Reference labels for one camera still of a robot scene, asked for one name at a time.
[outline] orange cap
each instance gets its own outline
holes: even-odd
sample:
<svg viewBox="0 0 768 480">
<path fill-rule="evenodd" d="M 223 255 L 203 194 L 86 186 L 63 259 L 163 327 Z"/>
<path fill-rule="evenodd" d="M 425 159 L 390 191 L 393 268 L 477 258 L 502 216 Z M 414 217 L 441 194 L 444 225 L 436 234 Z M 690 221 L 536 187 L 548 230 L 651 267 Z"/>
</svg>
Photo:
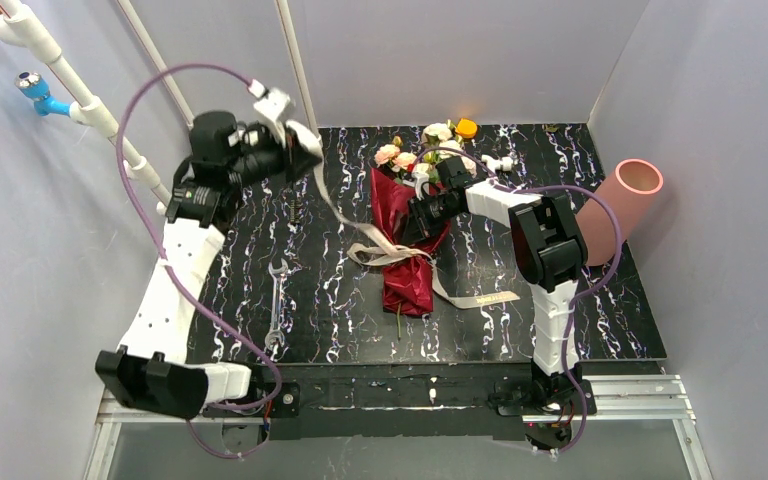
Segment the orange cap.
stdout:
<svg viewBox="0 0 768 480">
<path fill-rule="evenodd" d="M 458 120 L 458 125 L 455 127 L 455 133 L 468 140 L 475 137 L 478 133 L 478 125 L 468 118 L 462 118 Z"/>
</svg>

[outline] pink tube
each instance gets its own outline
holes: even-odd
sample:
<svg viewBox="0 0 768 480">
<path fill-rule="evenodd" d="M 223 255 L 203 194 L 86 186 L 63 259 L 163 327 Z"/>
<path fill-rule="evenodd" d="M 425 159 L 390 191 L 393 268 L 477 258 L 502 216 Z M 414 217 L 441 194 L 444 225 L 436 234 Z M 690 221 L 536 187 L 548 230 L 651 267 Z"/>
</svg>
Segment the pink tube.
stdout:
<svg viewBox="0 0 768 480">
<path fill-rule="evenodd" d="M 623 160 L 596 189 L 620 221 L 623 241 L 652 206 L 655 194 L 664 186 L 664 177 L 651 163 L 638 158 Z M 587 245 L 587 266 L 602 265 L 611 259 L 616 243 L 611 221 L 593 200 L 576 214 L 578 227 Z"/>
</svg>

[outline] white pole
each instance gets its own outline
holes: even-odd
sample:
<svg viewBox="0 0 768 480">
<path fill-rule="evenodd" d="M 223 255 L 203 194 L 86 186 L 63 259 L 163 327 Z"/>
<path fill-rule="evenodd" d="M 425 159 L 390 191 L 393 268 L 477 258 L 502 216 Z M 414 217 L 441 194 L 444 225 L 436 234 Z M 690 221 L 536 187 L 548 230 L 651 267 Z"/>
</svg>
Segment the white pole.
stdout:
<svg viewBox="0 0 768 480">
<path fill-rule="evenodd" d="M 143 22 L 140 19 L 140 16 L 137 14 L 137 11 L 134 9 L 134 5 L 131 3 L 131 0 L 118 0 L 118 2 L 119 8 L 122 9 L 122 13 L 125 14 L 125 18 L 128 19 L 128 23 L 131 24 L 131 28 L 137 35 L 137 38 L 139 38 L 140 43 L 143 44 L 143 48 L 145 49 L 152 63 L 154 63 L 157 71 L 162 72 L 167 70 L 168 67 L 166 66 L 166 62 L 164 62 L 163 57 L 160 56 L 160 51 L 157 50 L 157 46 L 155 46 L 154 41 L 151 39 L 151 35 L 149 35 L 148 30 L 145 28 L 145 25 L 143 25 Z M 178 106 L 178 110 L 181 112 L 181 116 L 184 117 L 184 121 L 187 123 L 187 128 L 193 128 L 193 111 L 190 109 L 190 105 L 184 98 L 184 94 L 181 93 L 181 89 L 178 88 L 178 84 L 175 82 L 175 79 L 170 75 L 167 75 L 163 77 L 163 83 L 166 85 L 166 89 L 169 91 L 169 95 L 172 95 L 172 100 L 175 102 L 175 105 Z"/>
<path fill-rule="evenodd" d="M 18 39 L 37 60 L 46 64 L 75 98 L 87 123 L 99 130 L 111 143 L 115 142 L 116 133 L 119 131 L 116 118 L 69 65 L 63 57 L 60 45 L 31 8 L 19 0 L 0 0 L 0 10 L 3 12 L 3 15 L 0 15 L 0 31 L 9 30 L 10 33 L 6 37 Z M 163 206 L 169 205 L 172 194 L 160 181 L 160 176 L 154 168 L 127 139 L 124 140 L 124 147 L 125 160 L 131 166 L 134 176 L 151 189 Z"/>
<path fill-rule="evenodd" d="M 278 7 L 278 17 L 281 19 L 281 27 L 284 29 L 284 38 L 287 40 L 287 48 L 290 49 L 290 61 L 293 62 L 293 70 L 296 72 L 296 83 L 302 93 L 302 104 L 307 115 L 308 127 L 318 137 L 319 127 L 316 124 L 316 116 L 313 114 L 313 102 L 310 100 L 310 90 L 307 86 L 307 77 L 302 66 L 302 56 L 299 52 L 299 42 L 296 40 L 296 30 L 293 28 L 293 18 L 290 16 L 290 6 L 287 0 L 275 0 Z"/>
</svg>

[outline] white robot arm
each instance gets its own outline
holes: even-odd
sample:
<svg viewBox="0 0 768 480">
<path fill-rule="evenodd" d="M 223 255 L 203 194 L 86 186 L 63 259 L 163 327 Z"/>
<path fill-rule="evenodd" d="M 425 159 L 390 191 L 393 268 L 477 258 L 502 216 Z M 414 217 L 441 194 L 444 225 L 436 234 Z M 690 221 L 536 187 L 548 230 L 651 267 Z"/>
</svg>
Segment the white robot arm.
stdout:
<svg viewBox="0 0 768 480">
<path fill-rule="evenodd" d="M 569 323 L 581 267 L 587 259 L 584 239 L 566 198 L 503 191 L 494 180 L 479 180 L 459 156 L 437 164 L 442 190 L 409 202 L 402 243 L 412 245 L 435 235 L 446 220 L 461 213 L 481 215 L 511 229 L 517 267 L 531 288 L 536 342 L 532 380 L 516 392 L 491 398 L 500 413 L 517 414 L 550 404 L 566 405 L 581 379 L 575 329 Z M 564 360 L 576 382 L 570 381 Z"/>
<path fill-rule="evenodd" d="M 191 419 L 206 404 L 250 392 L 252 372 L 244 365 L 186 364 L 195 307 L 166 269 L 172 267 L 184 288 L 198 297 L 241 206 L 241 186 L 281 173 L 292 184 L 322 162 L 316 136 L 298 122 L 283 120 L 290 105 L 287 95 L 265 88 L 259 93 L 255 111 L 260 122 L 241 125 L 221 111 L 194 119 L 193 154 L 175 174 L 166 211 L 167 259 L 158 259 L 116 352 L 102 351 L 96 360 L 97 374 L 126 407 Z"/>
</svg>

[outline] black marble table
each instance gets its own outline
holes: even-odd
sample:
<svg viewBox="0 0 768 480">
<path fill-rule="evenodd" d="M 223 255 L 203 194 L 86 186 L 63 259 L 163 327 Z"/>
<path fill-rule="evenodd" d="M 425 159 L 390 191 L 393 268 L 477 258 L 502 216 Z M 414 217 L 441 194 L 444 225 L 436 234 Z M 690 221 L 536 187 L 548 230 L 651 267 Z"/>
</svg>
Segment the black marble table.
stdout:
<svg viewBox="0 0 768 480">
<path fill-rule="evenodd" d="M 418 153 L 421 127 L 327 128 L 326 184 L 344 215 L 370 221 L 369 169 L 375 151 L 399 135 L 405 151 Z M 585 125 L 487 125 L 466 150 L 480 156 L 518 159 L 512 185 L 575 184 L 595 189 L 604 173 Z M 304 198 L 298 227 L 290 226 L 283 185 L 275 180 L 245 190 L 246 206 L 202 292 L 202 301 L 249 335 L 257 345 L 269 327 L 271 261 L 290 265 L 283 320 L 287 343 L 280 363 L 393 364 L 524 362 L 534 350 L 534 307 L 519 276 L 511 235 L 501 225 L 462 215 L 437 252 L 441 279 L 451 295 L 511 290 L 517 302 L 458 310 L 439 297 L 422 318 L 396 316 L 381 308 L 381 273 L 346 255 L 353 243 L 371 242 L 340 225 L 319 198 L 312 176 L 297 185 Z M 578 209 L 583 198 L 571 197 Z M 584 284 L 604 273 L 590 270 Z M 583 300 L 576 312 L 576 343 L 585 359 L 663 359 L 634 260 L 625 247 L 619 271 L 607 288 Z M 190 331 L 188 362 L 254 360 L 251 353 L 198 317 Z"/>
</svg>

